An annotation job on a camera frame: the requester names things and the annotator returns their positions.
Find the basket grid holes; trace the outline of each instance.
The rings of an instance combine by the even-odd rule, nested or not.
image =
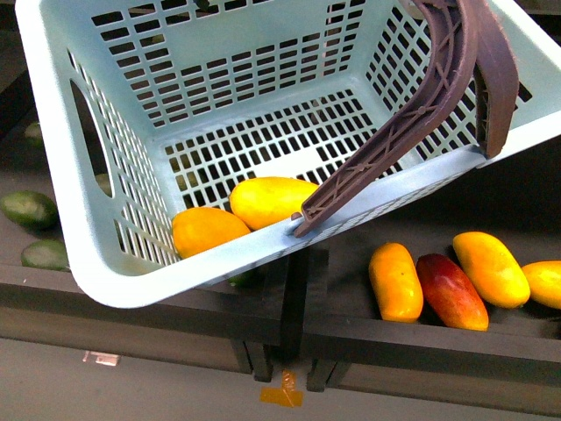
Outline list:
[[[351,89],[165,147],[186,207],[228,208],[235,185],[264,162],[312,148],[323,165],[298,178],[323,182],[375,132]]]
[[[131,82],[131,89],[146,115],[154,126],[162,127],[346,70],[364,3],[365,0],[351,0],[330,5],[323,32],[179,69],[166,47],[162,28],[190,21],[187,18],[171,22],[168,14],[171,11],[175,17],[191,16],[193,4],[155,2],[99,15],[92,21],[115,55],[125,79]],[[249,5],[249,2],[219,2],[212,6],[216,12],[211,14],[217,14],[218,9],[228,12]],[[195,15],[209,17],[199,10]]]
[[[121,251],[160,265],[177,261],[166,205],[144,144],[89,77],[86,69],[70,52],[68,55],[79,76],[73,84],[80,95],[85,97],[84,92],[87,93],[90,103],[99,111],[100,127],[103,128],[103,132],[98,133],[101,136],[99,140],[105,144],[111,158],[107,161],[110,173],[117,178],[125,196],[120,218],[114,218]]]

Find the orange mango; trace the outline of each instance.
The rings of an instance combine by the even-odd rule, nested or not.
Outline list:
[[[508,248],[485,232],[463,232],[452,241],[461,267],[485,301],[505,309],[529,300],[529,284]]]
[[[522,266],[528,280],[530,298],[561,310],[561,260],[544,260]]]
[[[249,233],[241,219],[217,208],[189,208],[172,221],[174,245],[183,259]]]
[[[423,310],[423,291],[408,249],[399,243],[378,247],[368,265],[382,319],[414,323]]]
[[[318,185],[288,177],[244,180],[230,194],[231,211],[252,230],[275,224],[302,209]]]

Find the mango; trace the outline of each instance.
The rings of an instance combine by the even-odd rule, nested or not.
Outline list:
[[[189,208],[172,221],[174,245],[183,259],[249,233],[241,219],[218,208]]]
[[[463,232],[452,241],[460,266],[485,301],[505,309],[529,300],[529,284],[508,248],[485,232]]]
[[[313,182],[287,177],[244,180],[230,194],[230,206],[252,230],[290,218],[318,188]]]
[[[561,310],[561,260],[544,260],[522,266],[528,280],[530,298]]]
[[[448,327],[486,331],[489,316],[464,271],[442,254],[425,254],[417,261],[423,296]]]
[[[386,243],[374,250],[368,275],[383,320],[414,323],[423,310],[423,290],[408,249]]]

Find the plastic basket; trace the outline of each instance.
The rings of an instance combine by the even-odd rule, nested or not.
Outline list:
[[[180,260],[177,212],[227,208],[248,177],[324,181],[407,102],[429,60],[426,23],[397,0],[210,4],[18,0],[70,265],[101,303],[139,307],[221,281],[561,132],[558,46],[513,1],[493,0],[522,82],[498,157],[474,145],[470,85],[436,131],[319,229],[298,239],[297,221],[282,221]]]

